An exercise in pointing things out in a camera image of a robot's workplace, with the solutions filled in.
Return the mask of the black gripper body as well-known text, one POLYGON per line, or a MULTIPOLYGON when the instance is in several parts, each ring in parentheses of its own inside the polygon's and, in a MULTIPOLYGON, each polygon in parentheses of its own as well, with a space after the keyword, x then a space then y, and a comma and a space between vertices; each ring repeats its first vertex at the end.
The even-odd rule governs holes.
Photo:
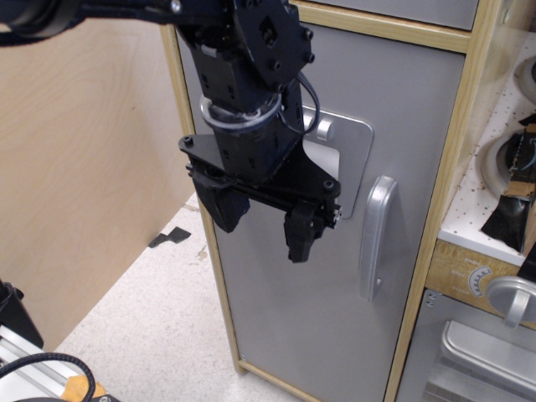
POLYGON ((290 212, 299 201, 314 204, 325 228, 340 216, 340 183, 316 165, 303 149, 309 132, 303 121, 302 84, 291 80, 283 91, 256 101, 244 111, 206 95, 199 106, 210 134, 181 139, 179 148, 193 165, 208 165, 236 181, 234 190, 290 212))

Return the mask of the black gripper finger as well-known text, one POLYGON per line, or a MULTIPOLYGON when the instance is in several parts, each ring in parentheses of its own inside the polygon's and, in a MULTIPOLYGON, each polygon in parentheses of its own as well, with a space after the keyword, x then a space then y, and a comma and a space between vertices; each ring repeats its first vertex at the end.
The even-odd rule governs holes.
POLYGON ((236 192, 236 181, 208 165, 193 165, 190 176, 201 203, 224 232, 235 230, 250 208, 247 196, 236 192))
POLYGON ((317 213, 316 206, 307 201, 299 201, 285 216, 288 258, 293 263, 308 261, 312 244, 322 237, 324 229, 323 217, 317 213))

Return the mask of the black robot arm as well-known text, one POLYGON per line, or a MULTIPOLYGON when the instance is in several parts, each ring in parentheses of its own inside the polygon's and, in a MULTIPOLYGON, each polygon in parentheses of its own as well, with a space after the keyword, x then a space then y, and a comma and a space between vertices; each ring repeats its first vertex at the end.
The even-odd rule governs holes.
POLYGON ((188 46, 202 87, 208 135, 184 137, 188 173, 213 221, 233 231, 251 201, 283 210, 289 259, 302 263, 340 217, 337 179, 305 153, 303 68, 313 33, 286 1, 4 1, 2 46, 37 43, 88 18, 173 26, 188 46))

